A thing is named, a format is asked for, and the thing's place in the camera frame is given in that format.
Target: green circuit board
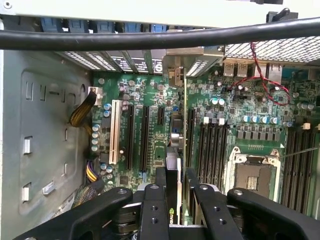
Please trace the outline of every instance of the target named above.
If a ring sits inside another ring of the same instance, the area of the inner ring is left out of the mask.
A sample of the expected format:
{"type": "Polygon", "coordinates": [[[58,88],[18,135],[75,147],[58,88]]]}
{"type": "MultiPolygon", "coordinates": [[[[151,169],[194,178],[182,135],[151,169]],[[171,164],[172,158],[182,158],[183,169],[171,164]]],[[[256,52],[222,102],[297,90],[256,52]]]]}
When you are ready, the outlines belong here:
{"type": "MultiPolygon", "coordinates": [[[[292,123],[294,126],[300,124],[299,121],[302,121],[301,124],[311,123],[312,126],[320,123],[320,107],[316,107],[317,96],[320,92],[320,80],[308,81],[307,77],[308,74],[305,71],[283,70],[281,83],[290,90],[291,95],[290,104],[286,106],[277,105],[270,100],[261,101],[257,94],[263,94],[264,90],[258,80],[243,83],[242,86],[246,91],[242,90],[240,93],[237,90],[228,91],[226,87],[231,86],[241,77],[209,74],[187,79],[187,110],[194,109],[195,111],[190,166],[197,169],[201,124],[205,117],[217,123],[219,123],[219,119],[224,119],[228,124],[224,164],[228,162],[235,147],[238,147],[243,154],[266,156],[276,150],[280,156],[284,155],[288,136],[288,126],[284,125],[285,122],[292,123]],[[298,93],[298,96],[296,94],[295,97],[292,97],[293,93],[298,93]],[[218,104],[212,104],[212,99],[217,100],[218,104]],[[309,108],[301,107],[300,103],[310,104],[309,108]],[[256,116],[258,121],[252,122],[252,116],[256,116]],[[259,121],[264,117],[267,119],[267,123],[259,121]],[[271,123],[271,118],[276,119],[276,123],[271,123]]],[[[95,72],[93,86],[102,88],[103,99],[101,107],[94,107],[92,124],[102,124],[104,105],[111,104],[112,100],[125,99],[129,105],[135,106],[132,169],[126,170],[125,154],[120,155],[118,163],[113,166],[112,178],[107,178],[106,173],[101,171],[101,175],[107,183],[106,189],[124,186],[135,191],[140,184],[153,182],[156,167],[165,164],[165,147],[170,143],[170,117],[172,114],[183,114],[184,109],[180,105],[182,90],[170,87],[168,79],[162,76],[110,72],[95,72]],[[143,106],[150,107],[147,170],[144,173],[139,171],[143,106]],[[159,107],[164,108],[163,125],[157,124],[159,107]]],[[[275,91],[273,97],[280,103],[285,103],[288,100],[283,91],[275,91]]],[[[124,151],[128,140],[127,127],[128,115],[126,111],[123,111],[119,146],[124,151]]],[[[93,156],[98,156],[100,153],[108,154],[109,137],[108,131],[100,134],[99,148],[97,152],[92,153],[93,156]]],[[[276,169],[273,168],[269,194],[269,198],[273,199],[274,191],[277,189],[278,200],[281,196],[284,159],[279,161],[281,164],[280,172],[277,173],[278,186],[276,186],[275,180],[276,169]]],[[[108,159],[100,158],[100,162],[108,163],[108,159]]]]}

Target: screw hole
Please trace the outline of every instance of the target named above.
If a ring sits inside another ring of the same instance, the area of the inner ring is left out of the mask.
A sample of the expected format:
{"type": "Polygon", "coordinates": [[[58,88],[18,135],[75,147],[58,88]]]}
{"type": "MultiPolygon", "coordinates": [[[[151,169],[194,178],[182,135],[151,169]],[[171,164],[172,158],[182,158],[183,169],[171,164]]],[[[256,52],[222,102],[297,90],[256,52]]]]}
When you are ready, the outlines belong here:
{"type": "Polygon", "coordinates": [[[155,217],[153,217],[153,218],[152,218],[152,224],[156,224],[157,222],[158,222],[158,219],[155,218],[155,217]]]}
{"type": "Polygon", "coordinates": [[[225,225],[225,224],[227,224],[227,221],[226,221],[226,220],[223,220],[223,219],[220,219],[220,220],[219,220],[219,223],[220,223],[221,225],[225,225]]]}

